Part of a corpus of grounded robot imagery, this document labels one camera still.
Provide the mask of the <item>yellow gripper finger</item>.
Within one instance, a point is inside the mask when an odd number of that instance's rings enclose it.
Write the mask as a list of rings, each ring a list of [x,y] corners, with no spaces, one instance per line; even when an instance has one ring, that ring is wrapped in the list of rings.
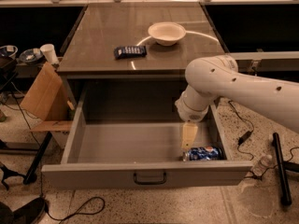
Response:
[[[189,149],[197,135],[198,126],[195,123],[185,122],[181,129],[181,148]]]

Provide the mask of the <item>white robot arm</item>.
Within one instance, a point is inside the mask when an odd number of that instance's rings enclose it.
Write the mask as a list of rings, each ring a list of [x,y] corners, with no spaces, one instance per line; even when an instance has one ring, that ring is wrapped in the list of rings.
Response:
[[[175,106],[186,122],[200,122],[212,102],[226,97],[299,133],[298,83],[241,74],[229,55],[191,61],[185,79],[187,88]]]

